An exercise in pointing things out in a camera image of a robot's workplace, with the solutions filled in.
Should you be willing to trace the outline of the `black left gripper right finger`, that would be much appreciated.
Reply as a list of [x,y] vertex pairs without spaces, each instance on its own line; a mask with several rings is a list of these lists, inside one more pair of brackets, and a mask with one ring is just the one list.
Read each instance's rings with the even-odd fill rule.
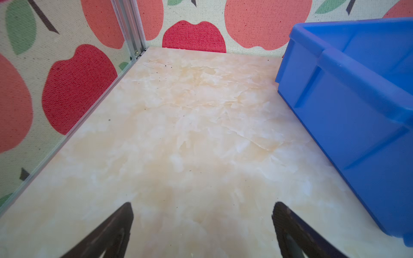
[[275,203],[272,220],[284,258],[346,257],[283,202]]

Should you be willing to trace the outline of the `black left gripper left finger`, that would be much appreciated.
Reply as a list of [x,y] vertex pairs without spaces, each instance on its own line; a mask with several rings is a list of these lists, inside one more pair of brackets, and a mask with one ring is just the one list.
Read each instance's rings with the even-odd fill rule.
[[126,202],[63,257],[123,258],[130,240],[133,219],[132,205]]

